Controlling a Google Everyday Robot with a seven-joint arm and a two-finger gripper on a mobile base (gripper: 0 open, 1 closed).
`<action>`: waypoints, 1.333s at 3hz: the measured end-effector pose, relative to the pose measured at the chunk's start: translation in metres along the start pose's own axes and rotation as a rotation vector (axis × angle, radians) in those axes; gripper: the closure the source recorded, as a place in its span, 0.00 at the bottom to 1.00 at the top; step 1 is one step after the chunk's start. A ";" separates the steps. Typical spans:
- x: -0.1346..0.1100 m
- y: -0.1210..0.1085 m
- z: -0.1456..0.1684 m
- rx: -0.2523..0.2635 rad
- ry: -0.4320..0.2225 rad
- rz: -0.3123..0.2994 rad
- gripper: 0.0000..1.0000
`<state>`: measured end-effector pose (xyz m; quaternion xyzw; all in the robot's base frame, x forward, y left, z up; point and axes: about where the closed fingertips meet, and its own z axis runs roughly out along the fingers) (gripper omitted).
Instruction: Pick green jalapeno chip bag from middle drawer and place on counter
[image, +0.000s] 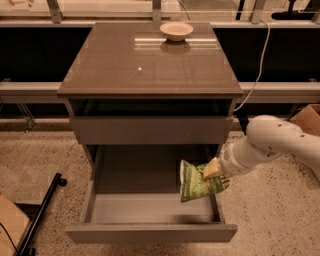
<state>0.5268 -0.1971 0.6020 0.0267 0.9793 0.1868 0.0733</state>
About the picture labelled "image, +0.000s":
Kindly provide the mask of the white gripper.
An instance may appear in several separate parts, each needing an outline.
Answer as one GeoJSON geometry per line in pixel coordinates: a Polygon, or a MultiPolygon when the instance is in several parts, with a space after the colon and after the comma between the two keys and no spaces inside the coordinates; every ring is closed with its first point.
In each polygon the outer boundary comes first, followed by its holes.
{"type": "Polygon", "coordinates": [[[245,175],[253,166],[253,162],[242,147],[231,143],[226,146],[218,158],[213,158],[203,170],[203,178],[229,178],[229,176],[245,175]]]}

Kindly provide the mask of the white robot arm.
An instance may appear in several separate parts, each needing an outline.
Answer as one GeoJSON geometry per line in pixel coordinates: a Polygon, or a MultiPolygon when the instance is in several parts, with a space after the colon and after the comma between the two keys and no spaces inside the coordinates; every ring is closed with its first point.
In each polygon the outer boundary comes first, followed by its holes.
{"type": "Polygon", "coordinates": [[[213,158],[204,168],[203,177],[245,175],[281,154],[291,154],[320,180],[320,137],[270,115],[254,117],[247,125],[246,135],[213,158]]]}

